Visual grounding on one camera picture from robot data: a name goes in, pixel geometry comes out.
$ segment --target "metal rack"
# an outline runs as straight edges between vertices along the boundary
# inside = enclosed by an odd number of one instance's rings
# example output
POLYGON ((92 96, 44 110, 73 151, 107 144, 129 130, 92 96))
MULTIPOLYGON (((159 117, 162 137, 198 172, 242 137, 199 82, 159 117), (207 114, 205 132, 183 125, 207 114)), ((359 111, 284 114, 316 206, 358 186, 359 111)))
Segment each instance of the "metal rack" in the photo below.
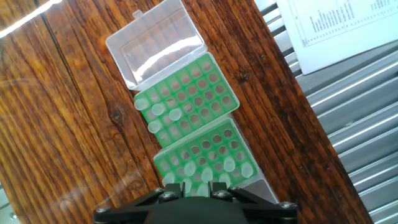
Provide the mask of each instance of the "metal rack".
POLYGON ((255 0, 378 224, 398 222, 398 41, 303 75, 275 0, 255 0))

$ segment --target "wood grain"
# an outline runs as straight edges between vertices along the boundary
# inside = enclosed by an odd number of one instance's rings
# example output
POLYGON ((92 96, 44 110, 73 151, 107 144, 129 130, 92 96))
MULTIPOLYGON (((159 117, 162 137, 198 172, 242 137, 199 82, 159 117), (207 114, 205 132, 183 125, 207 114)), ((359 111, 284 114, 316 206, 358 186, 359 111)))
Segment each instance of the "wood grain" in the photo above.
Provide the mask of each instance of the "wood grain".
MULTIPOLYGON (((300 223, 372 223, 253 1, 183 2, 278 198, 300 223)), ((3 0, 1 29, 43 3, 3 0)), ((0 181, 22 223, 90 223, 160 185, 160 146, 105 46, 156 4, 64 0, 0 39, 0 181)))

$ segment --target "white pipette tip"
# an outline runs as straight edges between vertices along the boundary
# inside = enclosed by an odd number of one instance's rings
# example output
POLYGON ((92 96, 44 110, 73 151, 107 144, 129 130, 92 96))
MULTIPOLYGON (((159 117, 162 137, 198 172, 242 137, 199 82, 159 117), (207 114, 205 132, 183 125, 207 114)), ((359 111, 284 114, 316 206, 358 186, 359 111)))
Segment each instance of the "white pipette tip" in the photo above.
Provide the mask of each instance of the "white pipette tip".
POLYGON ((180 109, 173 109, 170 111, 169 116, 172 121, 178 121, 182 116, 182 111, 180 109))
POLYGON ((202 197, 209 196, 209 190, 207 184, 201 184, 199 186, 197 195, 202 197))
POLYGON ((138 99, 134 102, 134 107, 139 111, 146 109, 148 106, 149 102, 147 99, 138 99))
POLYGON ((224 160, 224 170, 226 172, 232 172, 235 169, 235 161, 234 159, 229 156, 224 160))
POLYGON ((213 180, 213 171, 210 167, 206 167, 203 172, 201 173, 201 180, 204 183, 207 183, 211 180, 213 180))
POLYGON ((242 176, 245 178, 249 178, 253 175, 253 167, 250 165, 249 162, 245 162, 244 164, 242 164, 241 170, 242 176))
POLYGON ((185 178, 182 181, 185 182, 185 192, 189 193, 191 191, 192 188, 192 181, 189 178, 185 178))
POLYGON ((195 173, 196 169, 197 169, 197 166, 195 165, 195 163, 193 161, 191 161, 185 165, 184 174, 190 177, 195 173))
POLYGON ((156 116, 162 115, 162 113, 165 111, 165 108, 162 104, 155 104, 152 106, 152 113, 156 116))
POLYGON ((226 187, 231 186, 231 179, 229 178, 229 175, 227 173, 220 175, 220 182, 224 182, 226 184, 226 187))
POLYGON ((150 133, 155 134, 162 128, 162 123, 160 121, 152 121, 148 124, 148 130, 150 133))
POLYGON ((173 184, 174 182, 175 182, 175 176, 172 172, 166 174, 166 176, 162 180, 163 186, 166 186, 166 184, 173 184))

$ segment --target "wood knot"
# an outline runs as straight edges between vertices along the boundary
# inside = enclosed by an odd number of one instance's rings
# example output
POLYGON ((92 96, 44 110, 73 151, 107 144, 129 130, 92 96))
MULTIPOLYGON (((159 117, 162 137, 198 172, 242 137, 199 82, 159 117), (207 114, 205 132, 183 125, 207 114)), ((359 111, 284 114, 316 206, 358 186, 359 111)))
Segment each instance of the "wood knot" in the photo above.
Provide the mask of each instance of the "wood knot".
POLYGON ((112 118, 113 121, 115 121, 115 122, 117 122, 119 124, 121 124, 123 122, 122 113, 118 109, 112 111, 111 118, 112 118))
POLYGON ((241 76, 241 80, 239 81, 239 85, 241 85, 249 80, 248 73, 240 73, 240 76, 241 76))
POLYGON ((135 180, 133 183, 130 184, 130 190, 139 190, 142 188, 142 181, 135 180))

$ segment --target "plastic box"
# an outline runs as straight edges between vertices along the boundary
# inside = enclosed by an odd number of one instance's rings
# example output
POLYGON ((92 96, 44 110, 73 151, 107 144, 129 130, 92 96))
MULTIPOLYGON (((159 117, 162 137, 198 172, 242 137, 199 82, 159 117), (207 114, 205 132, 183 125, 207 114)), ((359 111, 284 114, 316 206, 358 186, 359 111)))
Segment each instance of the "plastic box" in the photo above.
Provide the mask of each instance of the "plastic box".
POLYGON ((180 0, 166 0, 106 39, 131 90, 145 90, 207 51, 180 0))

